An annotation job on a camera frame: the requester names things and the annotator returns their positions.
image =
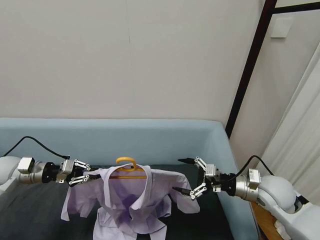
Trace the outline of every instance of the clothes hanger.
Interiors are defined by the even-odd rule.
[[[136,160],[133,159],[132,157],[123,156],[115,160],[117,164],[124,161],[131,162],[133,164],[133,168],[120,167],[117,170],[115,170],[115,172],[144,172],[145,171],[142,168],[137,167]],[[109,178],[110,179],[146,179],[147,176],[110,176]]]

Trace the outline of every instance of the wall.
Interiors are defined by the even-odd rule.
[[[227,122],[262,1],[0,2],[0,117]]]
[[[277,6],[288,3],[279,1]],[[287,38],[270,38],[275,18],[282,16],[293,17]],[[319,23],[318,10],[272,17],[230,139],[240,166],[253,154],[262,156],[319,43]]]

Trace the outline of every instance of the white curtain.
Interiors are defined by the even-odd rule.
[[[262,159],[296,191],[320,206],[320,45]],[[261,175],[267,172],[261,163]]]

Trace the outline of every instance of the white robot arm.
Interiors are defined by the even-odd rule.
[[[87,182],[99,176],[84,175],[85,171],[94,170],[89,164],[65,159],[60,165],[53,162],[35,161],[32,157],[0,157],[0,209],[6,195],[18,183],[34,184],[56,181],[59,184],[67,182],[70,187]]]
[[[174,189],[190,196],[192,200],[212,189],[216,193],[225,191],[230,196],[257,202],[285,227],[292,239],[318,240],[320,238],[320,206],[311,204],[297,194],[292,184],[282,177],[274,175],[260,177],[259,171],[251,168],[246,175],[241,175],[253,157],[256,156],[252,156],[237,174],[221,173],[214,164],[206,164],[200,157],[179,159],[180,162],[194,164],[199,168],[200,183],[193,190],[179,187]]]

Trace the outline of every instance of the shirt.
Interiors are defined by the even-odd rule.
[[[171,214],[171,200],[186,214],[198,213],[197,201],[172,189],[190,189],[186,176],[179,172],[151,169],[134,172],[115,171],[130,164],[100,168],[85,174],[101,175],[101,178],[69,187],[61,219],[69,221],[69,214],[80,213],[87,217],[98,201],[97,219],[93,230],[94,240],[135,240],[137,234],[150,234],[151,240],[164,240],[167,226],[158,218]],[[113,176],[141,176],[146,179],[111,179]]]

